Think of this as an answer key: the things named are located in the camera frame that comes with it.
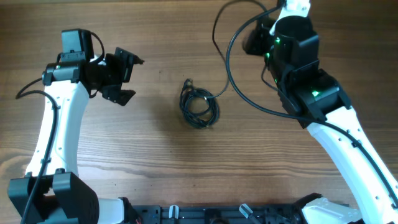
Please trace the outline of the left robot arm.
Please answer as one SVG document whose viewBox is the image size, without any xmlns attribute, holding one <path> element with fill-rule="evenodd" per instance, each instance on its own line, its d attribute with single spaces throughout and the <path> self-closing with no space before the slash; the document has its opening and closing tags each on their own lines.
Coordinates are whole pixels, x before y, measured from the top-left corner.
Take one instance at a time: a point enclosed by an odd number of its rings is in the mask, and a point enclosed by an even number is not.
<svg viewBox="0 0 398 224">
<path fill-rule="evenodd" d="M 22 223 L 140 223 L 125 197 L 99 198 L 79 178 L 77 150 L 83 114 L 97 94 L 124 106 L 134 91 L 124 90 L 142 59 L 127 50 L 96 55 L 97 35 L 85 29 L 62 32 L 63 50 L 46 66 L 40 81 L 45 109 L 37 145 L 22 178 L 7 194 Z"/>
</svg>

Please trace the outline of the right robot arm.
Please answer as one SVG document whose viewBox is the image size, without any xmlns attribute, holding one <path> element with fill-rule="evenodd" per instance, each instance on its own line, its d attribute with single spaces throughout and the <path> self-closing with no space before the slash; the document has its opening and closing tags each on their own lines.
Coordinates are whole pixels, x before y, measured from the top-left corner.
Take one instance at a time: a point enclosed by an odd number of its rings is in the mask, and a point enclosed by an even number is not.
<svg viewBox="0 0 398 224">
<path fill-rule="evenodd" d="M 364 133 L 349 96 L 319 67 L 318 34 L 307 17 L 262 17 L 245 41 L 249 55 L 264 57 L 283 116 L 326 150 L 351 190 L 363 223 L 397 222 L 397 181 Z"/>
</svg>

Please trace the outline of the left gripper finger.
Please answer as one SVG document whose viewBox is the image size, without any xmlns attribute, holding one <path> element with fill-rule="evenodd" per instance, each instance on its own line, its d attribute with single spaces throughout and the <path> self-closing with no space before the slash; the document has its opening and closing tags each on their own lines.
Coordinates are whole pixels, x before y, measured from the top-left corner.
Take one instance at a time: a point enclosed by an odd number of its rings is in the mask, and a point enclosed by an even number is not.
<svg viewBox="0 0 398 224">
<path fill-rule="evenodd" d="M 102 97 L 113 103 L 125 106 L 128 101 L 136 94 L 134 90 L 118 90 L 118 89 L 108 89 L 103 90 Z"/>
<path fill-rule="evenodd" d="M 122 60 L 125 64 L 125 67 L 128 69 L 132 69 L 134 65 L 143 65 L 144 64 L 144 60 L 141 59 L 140 57 L 138 57 L 137 55 L 124 50 L 120 47 L 116 47 L 115 50 L 115 56 Z"/>
</svg>

